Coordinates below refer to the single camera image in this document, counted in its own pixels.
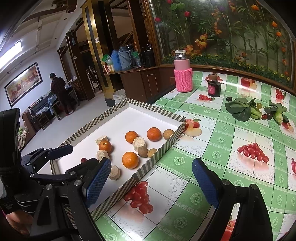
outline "jar label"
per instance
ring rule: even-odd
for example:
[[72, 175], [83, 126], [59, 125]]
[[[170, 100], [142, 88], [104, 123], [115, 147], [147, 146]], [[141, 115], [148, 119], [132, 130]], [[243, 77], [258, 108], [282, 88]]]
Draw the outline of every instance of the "jar label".
[[212, 94], [212, 95], [214, 95], [215, 94], [215, 87], [214, 86], [211, 86], [211, 85], [208, 85], [207, 86], [207, 92], [209, 93], [209, 94]]

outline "orange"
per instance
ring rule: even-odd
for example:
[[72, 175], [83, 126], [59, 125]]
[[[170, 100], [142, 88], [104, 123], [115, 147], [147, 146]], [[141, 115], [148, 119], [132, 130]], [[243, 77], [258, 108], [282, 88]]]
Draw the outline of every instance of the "orange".
[[105, 150], [106, 152], [111, 152], [112, 145], [109, 141], [101, 141], [99, 144], [99, 150]]
[[122, 164], [128, 169], [133, 169], [139, 164], [139, 158], [136, 153], [128, 151], [122, 156]]
[[156, 127], [151, 127], [147, 131], [147, 137], [150, 141], [158, 141], [161, 138], [161, 132]]
[[126, 141], [128, 143], [132, 144], [136, 137], [138, 137], [138, 134], [135, 131], [129, 131], [128, 133], [126, 133]]

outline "pink thermos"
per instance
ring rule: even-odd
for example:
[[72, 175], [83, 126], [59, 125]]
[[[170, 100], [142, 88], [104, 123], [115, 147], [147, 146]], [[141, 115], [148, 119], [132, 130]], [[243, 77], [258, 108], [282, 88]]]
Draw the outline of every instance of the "pink thermos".
[[175, 80], [176, 88], [179, 92], [190, 92], [193, 89], [192, 68], [190, 68], [190, 60], [186, 56], [186, 50], [175, 50]]

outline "cardboard tray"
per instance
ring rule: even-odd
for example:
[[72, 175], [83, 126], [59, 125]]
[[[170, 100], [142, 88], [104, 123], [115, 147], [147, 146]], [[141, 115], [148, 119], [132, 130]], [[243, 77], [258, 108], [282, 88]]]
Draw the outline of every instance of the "cardboard tray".
[[[175, 133], [167, 141], [162, 137], [157, 142], [151, 142], [147, 139], [146, 133], [150, 127], [154, 126], [158, 127], [162, 133], [166, 129], [172, 129]], [[102, 135], [108, 137], [114, 147], [110, 154], [111, 163], [120, 168], [121, 176], [117, 181], [108, 178], [97, 202], [90, 207], [91, 216], [97, 220], [143, 178], [184, 129], [185, 118], [183, 116], [147, 103], [126, 99], [87, 123], [65, 140], [61, 146], [71, 144], [74, 147], [73, 153], [50, 161], [52, 173], [64, 174], [66, 170], [80, 164], [82, 157], [87, 159], [96, 157], [98, 146], [95, 140]], [[127, 169], [121, 161], [125, 152], [135, 152], [133, 145], [125, 140], [125, 134], [132, 130], [145, 139], [148, 149], [157, 149], [151, 158], [139, 158], [138, 169]]]

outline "fluorescent light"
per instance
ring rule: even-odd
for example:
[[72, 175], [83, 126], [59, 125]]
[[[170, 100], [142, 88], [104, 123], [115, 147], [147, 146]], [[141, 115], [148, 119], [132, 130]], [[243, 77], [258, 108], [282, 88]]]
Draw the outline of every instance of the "fluorescent light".
[[4, 55], [0, 57], [0, 69], [21, 51], [22, 45], [19, 41], [10, 50], [8, 50]]

